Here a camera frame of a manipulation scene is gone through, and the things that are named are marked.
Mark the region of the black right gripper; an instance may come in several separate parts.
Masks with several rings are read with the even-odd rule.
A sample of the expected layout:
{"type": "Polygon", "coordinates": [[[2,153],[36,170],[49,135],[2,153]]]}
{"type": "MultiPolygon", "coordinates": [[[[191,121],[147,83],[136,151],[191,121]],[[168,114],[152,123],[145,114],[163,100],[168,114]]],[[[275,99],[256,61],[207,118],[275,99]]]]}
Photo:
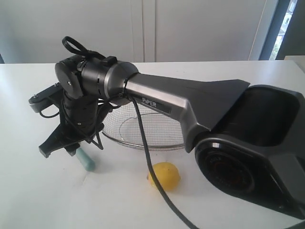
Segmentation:
{"type": "Polygon", "coordinates": [[[48,158],[52,152],[66,148],[66,152],[74,156],[80,148],[79,142],[83,140],[102,148],[101,143],[94,141],[97,132],[98,100],[99,98],[93,95],[74,99],[68,94],[61,94],[59,99],[61,125],[58,125],[39,146],[40,153],[48,158]]]}

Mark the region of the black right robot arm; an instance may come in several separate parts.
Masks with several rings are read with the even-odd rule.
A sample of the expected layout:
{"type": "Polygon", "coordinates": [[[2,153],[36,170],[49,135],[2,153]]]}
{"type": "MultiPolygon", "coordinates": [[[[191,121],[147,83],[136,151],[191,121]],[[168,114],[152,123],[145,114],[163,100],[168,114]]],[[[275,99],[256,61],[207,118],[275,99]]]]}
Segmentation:
{"type": "Polygon", "coordinates": [[[305,98],[234,79],[200,82],[142,74],[116,57],[74,55],[55,65],[44,93],[60,124],[39,147],[49,157],[103,129],[106,115],[136,102],[180,124],[186,152],[216,188],[280,213],[305,217],[305,98]]]}

